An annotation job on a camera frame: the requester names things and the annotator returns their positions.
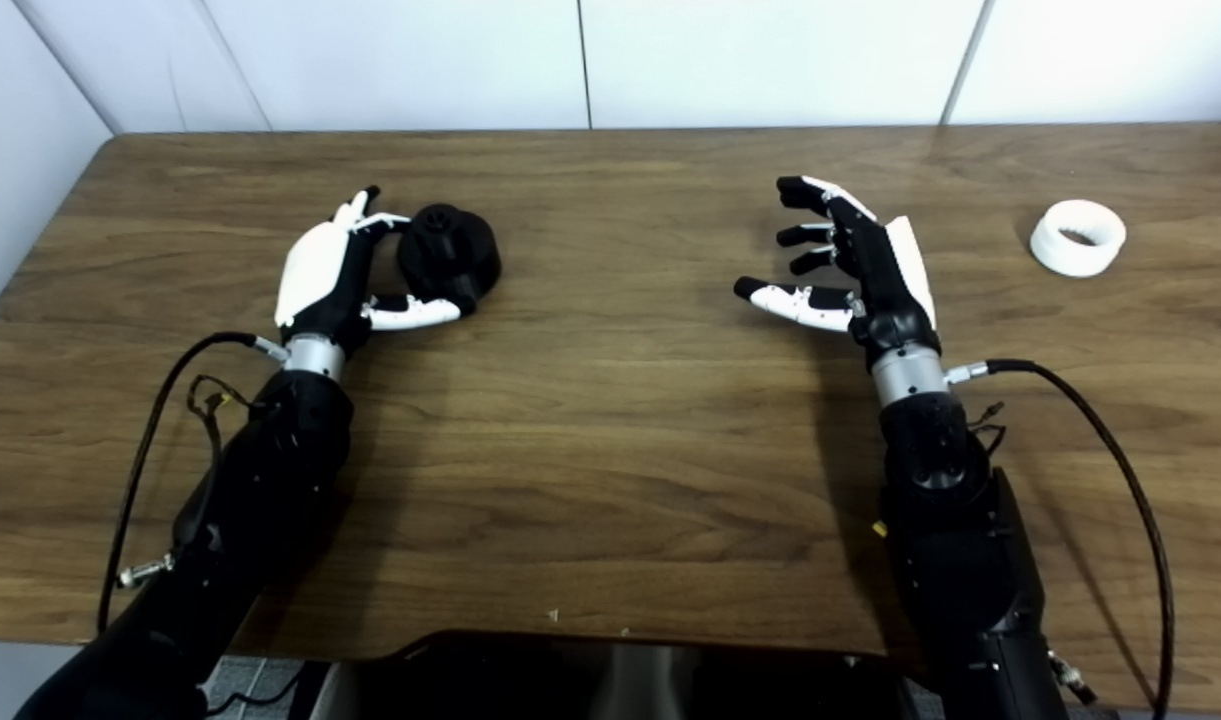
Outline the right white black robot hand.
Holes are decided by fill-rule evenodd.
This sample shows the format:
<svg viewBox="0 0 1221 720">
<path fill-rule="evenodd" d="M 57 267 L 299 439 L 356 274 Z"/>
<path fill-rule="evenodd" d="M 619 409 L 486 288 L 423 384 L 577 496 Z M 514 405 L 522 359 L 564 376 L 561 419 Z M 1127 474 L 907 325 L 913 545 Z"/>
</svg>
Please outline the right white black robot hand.
<svg viewBox="0 0 1221 720">
<path fill-rule="evenodd" d="M 847 333 L 875 365 L 889 351 L 917 345 L 941 351 L 937 310 L 910 218 L 884 223 L 839 184 L 811 176 L 783 176 L 777 192 L 784 207 L 808 209 L 821 222 L 792 225 L 777 234 L 784 249 L 814 249 L 789 264 L 807 275 L 834 266 L 856 281 L 856 290 L 739 278 L 735 297 L 805 327 Z"/>
</svg>

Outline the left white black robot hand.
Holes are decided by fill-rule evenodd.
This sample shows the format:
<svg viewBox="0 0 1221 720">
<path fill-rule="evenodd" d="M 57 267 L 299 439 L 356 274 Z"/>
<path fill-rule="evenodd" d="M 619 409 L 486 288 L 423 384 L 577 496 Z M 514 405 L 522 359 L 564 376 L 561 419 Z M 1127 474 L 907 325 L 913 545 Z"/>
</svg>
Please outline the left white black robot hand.
<svg viewBox="0 0 1221 720">
<path fill-rule="evenodd" d="M 341 204 L 287 251 L 274 322 L 282 345 L 317 337 L 346 355 L 366 343 L 374 331 L 414 331 L 465 319 L 477 309 L 459 293 L 419 297 L 376 295 L 369 290 L 374 254 L 389 233 L 411 228 L 413 220 L 369 210 L 379 196 L 371 185 Z"/>
</svg>

